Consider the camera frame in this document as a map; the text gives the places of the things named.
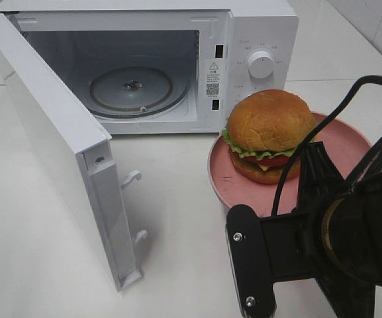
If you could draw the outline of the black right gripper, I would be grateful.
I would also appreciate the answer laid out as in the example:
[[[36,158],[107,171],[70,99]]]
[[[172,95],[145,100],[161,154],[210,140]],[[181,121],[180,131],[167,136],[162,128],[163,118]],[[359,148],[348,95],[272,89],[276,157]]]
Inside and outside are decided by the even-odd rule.
[[[343,182],[323,142],[301,154],[300,186]],[[382,287],[382,171],[365,176],[346,195],[307,209],[301,241],[314,276],[337,317],[373,317]]]

